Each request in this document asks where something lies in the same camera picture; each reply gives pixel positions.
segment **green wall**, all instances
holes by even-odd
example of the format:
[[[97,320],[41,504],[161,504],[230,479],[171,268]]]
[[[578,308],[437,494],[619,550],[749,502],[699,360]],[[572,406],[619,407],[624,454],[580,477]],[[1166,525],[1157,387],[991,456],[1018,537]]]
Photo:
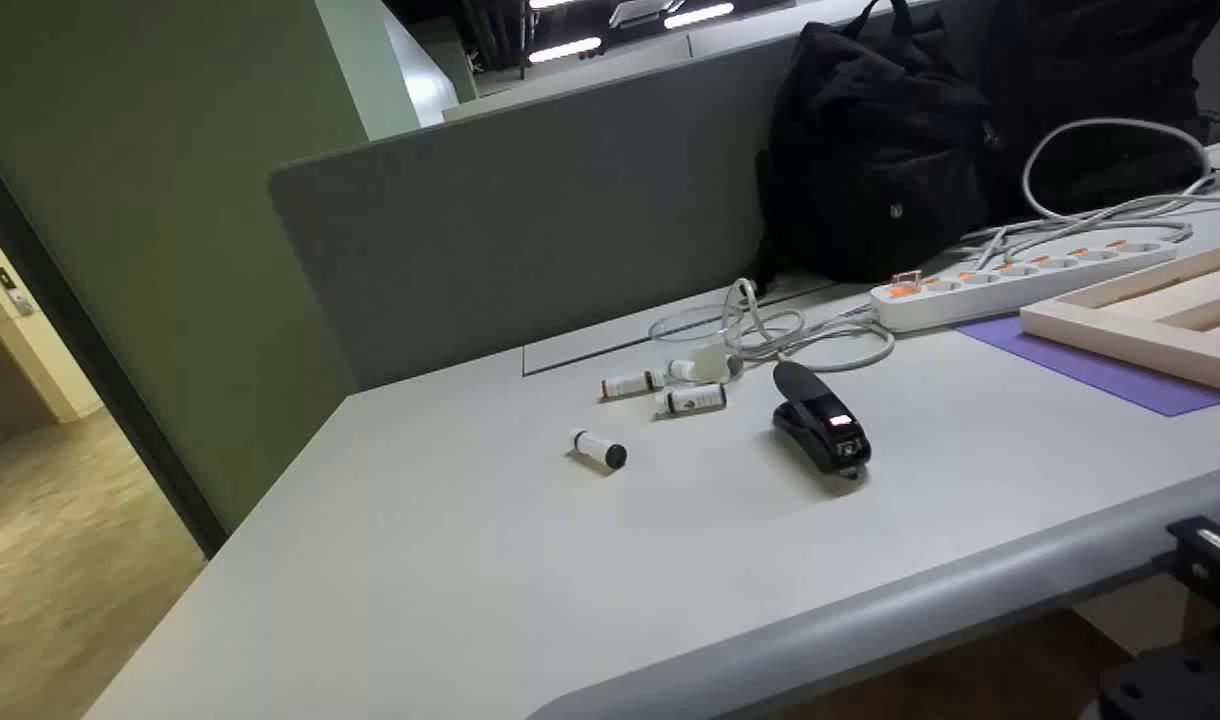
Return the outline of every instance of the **green wall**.
[[[415,127],[415,107],[384,34],[388,10],[381,0],[315,0],[315,10],[364,132],[376,142]]]
[[[0,175],[230,527],[350,391],[265,183],[352,144],[314,0],[0,0]]]

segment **door frame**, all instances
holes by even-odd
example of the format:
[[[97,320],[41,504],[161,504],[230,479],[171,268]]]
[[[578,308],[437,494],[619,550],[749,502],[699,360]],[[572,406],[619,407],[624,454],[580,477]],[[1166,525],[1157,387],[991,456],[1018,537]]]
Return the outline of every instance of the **door frame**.
[[[87,383],[102,391],[113,420],[126,428],[144,470],[158,477],[182,525],[197,537],[204,555],[215,555],[215,550],[230,539],[230,527],[212,511],[208,496],[201,494],[178,448],[170,444],[166,428],[132,387],[130,374],[97,333],[75,291],[64,284],[41,233],[30,223],[3,182],[0,182],[0,250],[30,284],[30,291],[35,295],[35,306],[43,308],[43,315],[53,320],[56,337],[86,367]]]

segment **floor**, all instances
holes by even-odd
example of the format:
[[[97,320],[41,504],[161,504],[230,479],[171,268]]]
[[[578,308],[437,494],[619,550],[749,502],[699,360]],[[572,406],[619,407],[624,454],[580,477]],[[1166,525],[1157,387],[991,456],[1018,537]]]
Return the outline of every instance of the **floor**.
[[[1129,656],[1071,611],[796,703],[777,720],[1075,720]]]
[[[80,715],[204,555],[102,411],[0,448],[0,720]]]

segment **gray partition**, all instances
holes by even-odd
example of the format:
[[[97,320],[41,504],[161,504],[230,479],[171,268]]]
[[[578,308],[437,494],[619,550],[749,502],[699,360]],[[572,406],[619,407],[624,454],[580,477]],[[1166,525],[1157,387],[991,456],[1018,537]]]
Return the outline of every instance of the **gray partition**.
[[[360,387],[717,289],[792,39],[271,175]]]

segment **doorway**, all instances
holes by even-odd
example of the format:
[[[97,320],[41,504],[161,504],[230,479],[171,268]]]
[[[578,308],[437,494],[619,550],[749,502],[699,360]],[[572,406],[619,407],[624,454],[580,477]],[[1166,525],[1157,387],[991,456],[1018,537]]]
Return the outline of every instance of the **doorway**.
[[[201,563],[0,250],[0,715],[80,715]]]

